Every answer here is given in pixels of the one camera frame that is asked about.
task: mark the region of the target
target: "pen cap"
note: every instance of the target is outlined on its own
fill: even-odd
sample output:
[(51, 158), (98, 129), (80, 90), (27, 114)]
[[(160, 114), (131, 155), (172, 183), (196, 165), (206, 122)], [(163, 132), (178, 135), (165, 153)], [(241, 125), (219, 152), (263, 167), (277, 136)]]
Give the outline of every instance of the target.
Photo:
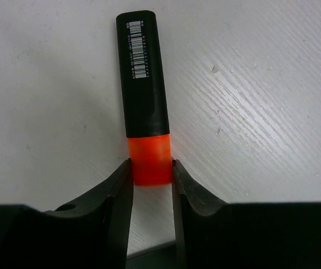
[(125, 130), (136, 185), (171, 182), (169, 120), (155, 14), (117, 17)]

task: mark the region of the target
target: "screw hole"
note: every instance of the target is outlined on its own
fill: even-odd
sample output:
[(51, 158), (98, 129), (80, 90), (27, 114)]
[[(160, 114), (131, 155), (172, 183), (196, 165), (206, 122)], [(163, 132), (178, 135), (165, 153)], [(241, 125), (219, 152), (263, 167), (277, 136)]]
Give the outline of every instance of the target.
[(75, 209), (76, 207), (77, 206), (72, 203), (66, 203), (65, 205), (57, 208), (56, 211), (67, 211), (67, 210)]

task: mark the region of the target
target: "white surface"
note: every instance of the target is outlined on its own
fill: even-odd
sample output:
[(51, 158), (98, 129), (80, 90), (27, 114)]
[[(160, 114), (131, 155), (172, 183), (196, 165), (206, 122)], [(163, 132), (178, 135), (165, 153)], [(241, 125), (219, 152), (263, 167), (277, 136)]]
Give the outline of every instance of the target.
[[(321, 201), (321, 1), (0, 1), (0, 203), (55, 209), (128, 157), (115, 17), (157, 14), (173, 156), (228, 202)], [(174, 238), (136, 188), (129, 253)]]

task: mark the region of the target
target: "cylindrical object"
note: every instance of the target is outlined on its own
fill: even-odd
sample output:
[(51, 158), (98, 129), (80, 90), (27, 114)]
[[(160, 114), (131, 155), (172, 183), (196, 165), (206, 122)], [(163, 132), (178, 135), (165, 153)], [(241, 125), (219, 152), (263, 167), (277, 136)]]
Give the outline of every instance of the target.
[(117, 17), (118, 53), (125, 129), (135, 185), (172, 181), (166, 108), (155, 14), (136, 11)]

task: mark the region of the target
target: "marker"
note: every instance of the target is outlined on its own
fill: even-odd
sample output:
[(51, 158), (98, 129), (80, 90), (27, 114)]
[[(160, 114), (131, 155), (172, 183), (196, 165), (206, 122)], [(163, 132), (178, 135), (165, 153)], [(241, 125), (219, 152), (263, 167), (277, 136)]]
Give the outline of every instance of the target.
[(125, 130), (135, 185), (169, 184), (173, 178), (158, 30), (151, 11), (117, 17)]

